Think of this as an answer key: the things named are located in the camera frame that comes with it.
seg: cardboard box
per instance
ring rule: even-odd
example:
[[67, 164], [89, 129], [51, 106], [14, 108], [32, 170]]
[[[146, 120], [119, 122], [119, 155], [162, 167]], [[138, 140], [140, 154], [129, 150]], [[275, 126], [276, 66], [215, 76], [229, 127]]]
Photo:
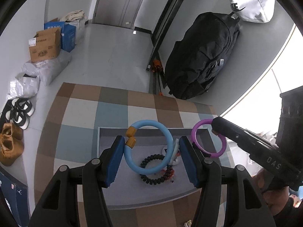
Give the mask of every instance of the cardboard box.
[[60, 28], [38, 31], [34, 38], [28, 40], [32, 62], [50, 60], [59, 55], [60, 31]]
[[58, 20], [59, 20], [59, 18], [55, 18], [55, 19], [50, 20], [49, 22], [57, 22]]
[[76, 27], [62, 21], [50, 21], [44, 24], [44, 29], [61, 28], [61, 49], [71, 52], [75, 48]]

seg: purple ring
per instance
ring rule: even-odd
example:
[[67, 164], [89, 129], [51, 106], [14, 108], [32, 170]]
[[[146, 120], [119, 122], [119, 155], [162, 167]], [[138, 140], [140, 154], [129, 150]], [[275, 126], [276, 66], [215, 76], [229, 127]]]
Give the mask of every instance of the purple ring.
[[193, 127], [193, 129], [191, 130], [191, 142], [194, 142], [201, 151], [205, 152], [206, 154], [209, 154], [210, 157], [217, 158], [217, 157], [220, 157], [225, 152], [225, 150], [226, 150], [227, 144], [226, 144], [226, 138], [225, 138], [225, 136], [223, 136], [221, 134], [218, 134], [218, 137], [222, 141], [222, 149], [218, 153], [209, 153], [209, 152], [207, 152], [206, 150], [204, 150], [200, 146], [200, 144], [197, 141], [197, 130], [198, 130], [198, 128], [200, 126], [202, 126], [202, 125], [211, 125], [211, 124], [212, 124], [212, 120], [211, 119], [201, 120], [198, 123], [196, 123], [195, 126]]

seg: bracelet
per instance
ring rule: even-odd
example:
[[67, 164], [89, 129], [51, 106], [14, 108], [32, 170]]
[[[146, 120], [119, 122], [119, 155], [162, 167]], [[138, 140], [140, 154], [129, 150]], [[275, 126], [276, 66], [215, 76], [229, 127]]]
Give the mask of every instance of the bracelet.
[[[164, 159], [164, 155], [154, 154], [154, 155], [148, 156], [147, 158], [145, 158], [142, 161], [140, 167], [141, 168], [145, 168], [146, 165], [148, 164], [148, 162], [150, 162], [150, 161], [152, 161], [154, 159], [163, 160]], [[163, 183], [165, 180], [169, 179], [172, 176], [173, 171], [174, 170], [173, 170], [172, 166], [171, 165], [167, 165], [166, 166], [166, 172], [165, 172], [165, 174], [162, 177], [159, 177], [158, 179], [150, 179], [148, 176], [142, 175], [142, 174], [140, 174], [140, 177], [143, 180], [143, 182], [145, 182], [147, 184], [149, 183], [150, 185], [152, 185], [152, 184], [156, 185], [156, 184]]]
[[[134, 137], [137, 129], [143, 127], [143, 126], [154, 126], [162, 131], [162, 133], [166, 137], [167, 141], [167, 153], [163, 159], [163, 161], [155, 166], [154, 168], [142, 168], [137, 166], [133, 159], [131, 158], [131, 150], [136, 144], [136, 138]], [[174, 140], [172, 138], [172, 134], [170, 131], [161, 123], [155, 120], [140, 120], [135, 123], [133, 123], [127, 130], [126, 136], [128, 137], [128, 140], [126, 141], [124, 145], [124, 158], [126, 160], [126, 163], [128, 166], [136, 173], [142, 174], [142, 175], [149, 175], [154, 174], [159, 171], [161, 171], [171, 160], [173, 152], [174, 152]]]
[[195, 143], [196, 146], [201, 150], [203, 151], [204, 153], [210, 155], [211, 158], [217, 158], [217, 157], [220, 157], [226, 150], [226, 138], [225, 136], [221, 135], [221, 134], [218, 134], [218, 137], [220, 138], [220, 140], [222, 141], [222, 149], [218, 152], [218, 153], [209, 153], [207, 152], [206, 150], [204, 150], [201, 145], [198, 143], [197, 141], [197, 130], [200, 126], [202, 125], [206, 125], [206, 124], [209, 124], [211, 125], [212, 124], [212, 120], [211, 119], [208, 119], [208, 120], [201, 120], [199, 121], [198, 123], [195, 124], [195, 126], [193, 127], [193, 129], [191, 130], [191, 141], [192, 143]]

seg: blue gripper pad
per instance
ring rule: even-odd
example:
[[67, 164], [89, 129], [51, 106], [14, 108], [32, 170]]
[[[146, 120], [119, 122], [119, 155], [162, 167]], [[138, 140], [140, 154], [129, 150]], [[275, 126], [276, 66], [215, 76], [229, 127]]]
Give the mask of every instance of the blue gripper pad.
[[179, 146], [188, 179], [196, 188], [200, 188], [199, 177], [203, 166], [186, 136], [180, 138]]
[[116, 137], [113, 145], [110, 148], [105, 149], [100, 160], [102, 162], [102, 181], [104, 184], [102, 187], [107, 188], [116, 178], [117, 171], [122, 160], [124, 152], [125, 139], [119, 135]]

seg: white bag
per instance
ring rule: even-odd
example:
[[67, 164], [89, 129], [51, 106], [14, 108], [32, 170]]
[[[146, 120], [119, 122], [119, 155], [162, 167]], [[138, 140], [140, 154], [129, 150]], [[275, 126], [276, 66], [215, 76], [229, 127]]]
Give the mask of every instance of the white bag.
[[82, 43], [82, 41], [84, 40], [85, 22], [86, 22], [86, 17], [84, 17], [83, 19], [77, 19], [72, 22], [66, 22], [66, 24], [70, 24], [76, 27], [76, 40], [75, 40], [76, 45]]
[[44, 85], [48, 86], [67, 67], [71, 59], [71, 53], [61, 50], [57, 58], [24, 63], [22, 71], [32, 77], [39, 76]]
[[272, 19], [275, 0], [229, 0], [231, 9], [242, 20], [266, 23]]
[[12, 100], [17, 97], [30, 98], [38, 93], [39, 77], [23, 77], [24, 74], [19, 74], [14, 80], [10, 81], [9, 93], [7, 99]]

